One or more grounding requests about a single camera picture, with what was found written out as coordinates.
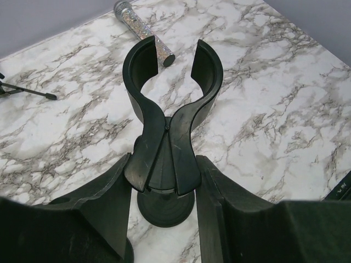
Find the black round-base stand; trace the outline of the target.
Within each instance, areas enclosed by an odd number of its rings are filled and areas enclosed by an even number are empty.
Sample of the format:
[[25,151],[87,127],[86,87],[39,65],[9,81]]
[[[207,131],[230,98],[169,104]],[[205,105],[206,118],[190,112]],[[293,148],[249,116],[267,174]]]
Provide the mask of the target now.
[[126,239],[126,248],[122,263],[134,263],[134,250],[128,238]]
[[142,216],[152,225],[168,228],[181,224],[194,207],[201,173],[191,133],[206,119],[220,91],[223,66],[212,47],[199,40],[191,78],[199,85],[202,97],[170,117],[141,92],[157,74],[156,41],[148,37],[129,51],[122,68],[134,113],[143,124],[124,175],[138,193]]

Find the rhinestone microphone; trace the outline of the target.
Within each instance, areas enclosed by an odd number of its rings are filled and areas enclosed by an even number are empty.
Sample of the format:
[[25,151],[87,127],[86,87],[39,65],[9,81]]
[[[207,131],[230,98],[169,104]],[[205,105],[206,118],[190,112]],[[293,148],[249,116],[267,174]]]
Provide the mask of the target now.
[[115,17],[123,22],[140,40],[144,40],[150,36],[155,38],[155,46],[157,59],[164,67],[173,64],[176,56],[166,46],[163,41],[156,36],[150,27],[133,11],[132,6],[127,1],[117,1],[114,5]]

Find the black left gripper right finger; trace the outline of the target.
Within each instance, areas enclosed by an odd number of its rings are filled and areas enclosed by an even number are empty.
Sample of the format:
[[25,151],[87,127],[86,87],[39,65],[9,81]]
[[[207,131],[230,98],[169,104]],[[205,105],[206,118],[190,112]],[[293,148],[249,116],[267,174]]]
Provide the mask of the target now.
[[202,262],[350,262],[350,200],[272,203],[197,162]]

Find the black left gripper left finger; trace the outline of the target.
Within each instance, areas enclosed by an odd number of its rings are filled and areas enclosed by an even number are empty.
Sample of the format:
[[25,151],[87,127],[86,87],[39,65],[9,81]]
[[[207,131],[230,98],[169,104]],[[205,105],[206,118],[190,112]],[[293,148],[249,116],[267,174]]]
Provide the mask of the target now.
[[1,198],[1,262],[122,262],[131,186],[130,154],[48,204]]

